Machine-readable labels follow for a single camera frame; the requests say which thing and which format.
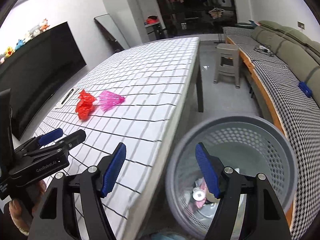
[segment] pink shuttlecock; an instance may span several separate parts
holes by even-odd
[[[114,106],[118,106],[124,102],[124,97],[112,93],[110,91],[104,90],[100,96],[100,107],[102,111],[108,111],[112,109]]]

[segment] beige stool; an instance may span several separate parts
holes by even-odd
[[[213,83],[218,83],[219,74],[236,79],[236,88],[240,88],[239,80],[239,47],[233,44],[220,43],[217,46],[217,64]]]

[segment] yellow plush toy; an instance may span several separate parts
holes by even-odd
[[[8,47],[6,50],[5,50],[5,56],[6,57],[10,57],[12,54],[13,54],[14,50],[12,47]]]

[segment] blue plush toy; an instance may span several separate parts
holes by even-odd
[[[17,46],[14,48],[14,50],[19,49],[23,44],[23,40],[18,40]]]

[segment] gray plastic basket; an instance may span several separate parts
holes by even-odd
[[[217,207],[217,204],[210,206],[212,216],[201,217],[198,211],[190,210],[186,200],[186,192],[192,191],[194,182],[203,177],[195,157],[195,147],[199,142],[211,155],[219,157],[225,166],[239,168],[240,174],[255,177],[257,173],[264,173],[284,212],[288,211],[297,188],[298,169],[293,150],[284,135],[273,124],[259,117],[213,119],[194,127],[183,137],[167,169],[169,206],[178,223],[188,233],[203,239]],[[233,239],[238,239],[240,235],[244,208],[245,196],[239,205]]]

